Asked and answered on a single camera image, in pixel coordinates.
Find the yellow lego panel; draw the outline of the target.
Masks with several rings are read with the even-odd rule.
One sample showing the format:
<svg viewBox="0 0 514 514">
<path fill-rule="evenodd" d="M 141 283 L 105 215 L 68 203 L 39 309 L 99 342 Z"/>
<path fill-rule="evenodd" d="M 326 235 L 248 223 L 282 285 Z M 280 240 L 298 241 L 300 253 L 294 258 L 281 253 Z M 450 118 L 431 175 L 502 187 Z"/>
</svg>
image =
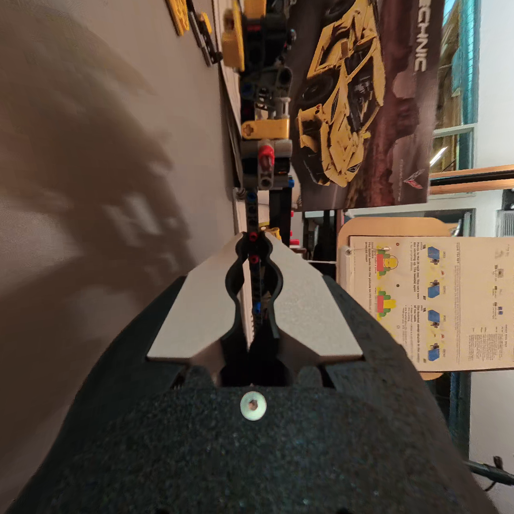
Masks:
<svg viewBox="0 0 514 514">
<path fill-rule="evenodd" d="M 165 1 L 178 36 L 190 30 L 187 1 Z"/>
</svg>

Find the lego set box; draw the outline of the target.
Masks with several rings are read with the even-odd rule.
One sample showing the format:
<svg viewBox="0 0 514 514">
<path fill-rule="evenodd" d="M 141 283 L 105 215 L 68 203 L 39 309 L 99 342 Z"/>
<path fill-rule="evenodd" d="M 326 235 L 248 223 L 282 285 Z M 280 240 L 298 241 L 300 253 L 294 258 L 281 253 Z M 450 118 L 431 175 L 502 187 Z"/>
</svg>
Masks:
<svg viewBox="0 0 514 514">
<path fill-rule="evenodd" d="M 296 1 L 296 210 L 427 202 L 444 3 Z"/>
</svg>

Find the black yellow lego car chassis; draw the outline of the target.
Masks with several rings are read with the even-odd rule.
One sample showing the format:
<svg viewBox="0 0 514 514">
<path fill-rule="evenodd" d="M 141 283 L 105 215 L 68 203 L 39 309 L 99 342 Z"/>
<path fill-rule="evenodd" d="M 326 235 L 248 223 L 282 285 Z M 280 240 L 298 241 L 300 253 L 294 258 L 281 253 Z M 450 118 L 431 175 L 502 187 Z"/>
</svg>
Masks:
<svg viewBox="0 0 514 514">
<path fill-rule="evenodd" d="M 241 195 L 246 228 L 243 241 L 245 300 L 243 321 L 247 344 L 266 317 L 266 296 L 260 241 L 259 192 L 290 191 L 290 91 L 293 73 L 286 65 L 296 32 L 288 25 L 290 1 L 232 1 L 223 15 L 223 63 L 239 76 L 241 117 Z"/>
</svg>

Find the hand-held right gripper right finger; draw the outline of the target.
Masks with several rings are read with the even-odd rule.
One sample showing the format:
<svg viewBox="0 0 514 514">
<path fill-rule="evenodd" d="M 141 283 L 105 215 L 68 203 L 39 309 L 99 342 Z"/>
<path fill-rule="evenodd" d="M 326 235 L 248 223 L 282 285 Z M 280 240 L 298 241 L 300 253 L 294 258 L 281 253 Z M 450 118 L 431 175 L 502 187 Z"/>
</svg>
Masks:
<svg viewBox="0 0 514 514">
<path fill-rule="evenodd" d="M 257 366 L 308 366 L 363 358 L 363 350 L 324 276 L 274 236 L 261 234 L 265 318 L 257 333 Z"/>
</svg>

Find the printed instruction page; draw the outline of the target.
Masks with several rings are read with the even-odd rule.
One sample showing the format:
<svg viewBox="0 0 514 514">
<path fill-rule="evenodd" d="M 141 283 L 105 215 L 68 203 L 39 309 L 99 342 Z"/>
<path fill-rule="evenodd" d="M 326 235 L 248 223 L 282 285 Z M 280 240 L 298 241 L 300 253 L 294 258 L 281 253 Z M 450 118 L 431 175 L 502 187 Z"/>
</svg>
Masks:
<svg viewBox="0 0 514 514">
<path fill-rule="evenodd" d="M 420 372 L 513 369 L 513 237 L 351 236 L 347 292 Z"/>
</svg>

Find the wooden beam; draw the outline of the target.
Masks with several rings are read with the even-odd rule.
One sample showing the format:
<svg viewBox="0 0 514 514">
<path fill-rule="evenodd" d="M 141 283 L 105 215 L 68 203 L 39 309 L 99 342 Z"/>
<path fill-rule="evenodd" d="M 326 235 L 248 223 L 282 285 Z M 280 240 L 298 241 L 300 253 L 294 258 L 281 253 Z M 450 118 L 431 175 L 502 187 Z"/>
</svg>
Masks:
<svg viewBox="0 0 514 514">
<path fill-rule="evenodd" d="M 430 195 L 509 189 L 513 189 L 513 164 L 430 174 Z"/>
</svg>

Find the instruction sheet on stand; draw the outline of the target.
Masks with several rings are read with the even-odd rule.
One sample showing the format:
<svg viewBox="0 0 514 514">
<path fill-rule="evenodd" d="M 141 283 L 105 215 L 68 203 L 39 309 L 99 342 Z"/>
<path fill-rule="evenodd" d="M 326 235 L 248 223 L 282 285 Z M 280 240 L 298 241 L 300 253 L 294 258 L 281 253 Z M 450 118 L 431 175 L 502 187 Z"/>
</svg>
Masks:
<svg viewBox="0 0 514 514">
<path fill-rule="evenodd" d="M 331 284 L 344 359 L 398 352 L 425 379 L 513 370 L 513 237 L 453 235 L 433 217 L 357 217 L 337 239 Z"/>
</svg>

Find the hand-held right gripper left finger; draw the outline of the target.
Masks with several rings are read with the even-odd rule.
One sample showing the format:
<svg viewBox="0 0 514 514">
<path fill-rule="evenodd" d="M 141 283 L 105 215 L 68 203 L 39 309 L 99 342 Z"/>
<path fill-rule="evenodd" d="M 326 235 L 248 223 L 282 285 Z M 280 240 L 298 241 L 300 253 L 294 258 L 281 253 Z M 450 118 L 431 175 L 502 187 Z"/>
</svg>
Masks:
<svg viewBox="0 0 514 514">
<path fill-rule="evenodd" d="M 240 232 L 189 272 L 146 355 L 150 361 L 199 365 L 214 375 L 243 368 L 248 349 L 239 295 L 247 243 Z"/>
</svg>

